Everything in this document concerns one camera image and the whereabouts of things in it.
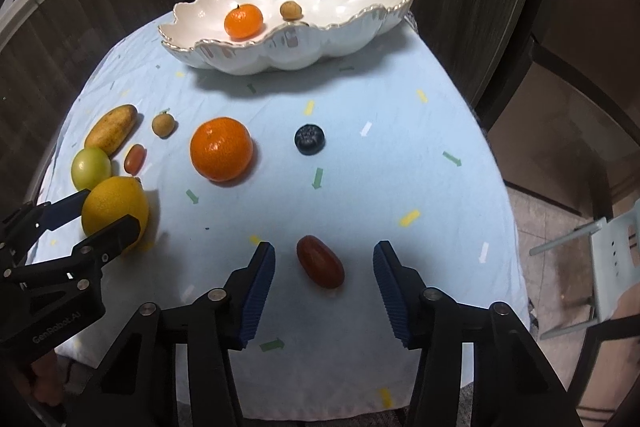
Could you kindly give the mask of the left human hand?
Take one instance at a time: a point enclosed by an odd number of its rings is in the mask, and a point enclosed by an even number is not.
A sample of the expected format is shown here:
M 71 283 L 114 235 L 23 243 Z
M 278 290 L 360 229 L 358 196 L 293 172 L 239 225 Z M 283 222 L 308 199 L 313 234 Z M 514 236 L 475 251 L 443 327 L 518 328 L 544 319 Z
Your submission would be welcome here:
M 31 384 L 26 375 L 16 367 L 8 365 L 6 371 L 14 386 L 25 398 L 34 398 L 40 403 L 56 407 L 64 398 L 64 388 L 60 372 L 58 371 L 58 357 L 50 351 L 42 358 L 32 363 L 32 373 L 35 380 Z

